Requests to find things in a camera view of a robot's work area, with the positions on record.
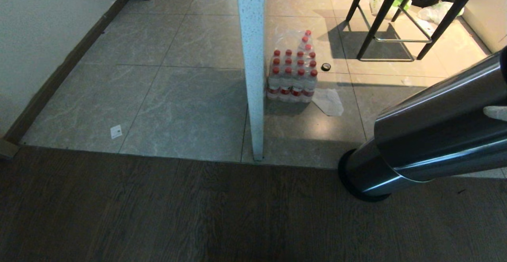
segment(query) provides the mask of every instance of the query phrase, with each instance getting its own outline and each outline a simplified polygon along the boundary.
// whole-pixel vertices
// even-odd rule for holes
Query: dark wood flooring
[[[23,147],[0,163],[3,261],[507,261],[507,181],[380,203],[334,170]]]

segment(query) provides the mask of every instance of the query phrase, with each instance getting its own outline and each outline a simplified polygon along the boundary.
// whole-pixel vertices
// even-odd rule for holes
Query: metal footrest
[[[426,36],[428,40],[412,40],[412,39],[383,39],[383,38],[377,38],[377,36],[373,36],[373,39],[377,42],[387,42],[387,43],[396,43],[396,42],[418,42],[418,43],[431,43],[431,36],[424,31],[422,27],[415,21],[415,19],[402,7],[398,6],[398,9],[403,11],[405,15],[411,20],[411,22]]]

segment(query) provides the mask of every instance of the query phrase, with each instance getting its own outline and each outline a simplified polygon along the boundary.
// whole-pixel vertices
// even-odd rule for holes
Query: small paper scrap
[[[121,125],[116,125],[111,128],[111,139],[120,137],[122,135]]]
[[[335,89],[315,89],[312,101],[327,116],[341,116],[343,105]]]

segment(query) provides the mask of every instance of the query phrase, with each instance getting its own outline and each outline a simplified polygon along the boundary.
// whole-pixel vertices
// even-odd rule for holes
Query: stainless steel pipe
[[[507,47],[384,110],[374,138],[346,153],[342,182],[360,199],[429,180],[507,166],[507,122],[484,108],[507,106]]]

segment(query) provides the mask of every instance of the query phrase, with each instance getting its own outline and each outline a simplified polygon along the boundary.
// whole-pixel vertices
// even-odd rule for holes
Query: black metal stool
[[[360,0],[353,0],[352,5],[350,6],[350,10],[347,14],[346,21],[350,21],[352,19],[352,16],[354,15],[355,10],[359,6]],[[377,14],[377,17],[375,17],[375,21],[373,22],[370,31],[368,31],[368,34],[366,35],[366,39],[362,43],[361,49],[359,53],[357,53],[357,59],[361,59],[364,53],[366,52],[366,49],[368,48],[368,45],[371,43],[373,39],[378,42],[422,42],[426,43],[426,45],[423,47],[419,55],[417,56],[418,60],[422,60],[426,53],[428,53],[429,49],[433,47],[433,44],[436,43],[436,41],[442,36],[445,29],[451,25],[452,21],[458,16],[458,13],[461,11],[461,9],[467,4],[468,0],[455,0],[454,4],[452,4],[451,8],[445,15],[445,17],[442,19],[442,22],[438,25],[438,27],[435,29],[435,32],[433,32],[433,35],[429,36],[426,31],[422,27],[420,27],[419,24],[405,11],[403,8],[409,0],[403,0],[402,3],[398,6],[398,11],[396,11],[395,16],[391,20],[391,22],[394,22],[396,18],[400,15],[400,12],[403,12],[407,15],[407,17],[413,22],[413,24],[416,25],[416,27],[428,38],[428,40],[404,40],[404,39],[381,39],[375,37],[375,34],[377,33],[380,24],[384,20],[385,16],[387,15],[387,12],[389,11],[389,8],[391,5],[393,5],[393,2],[395,0],[384,0],[382,3],[382,6],[379,9],[379,12]]]

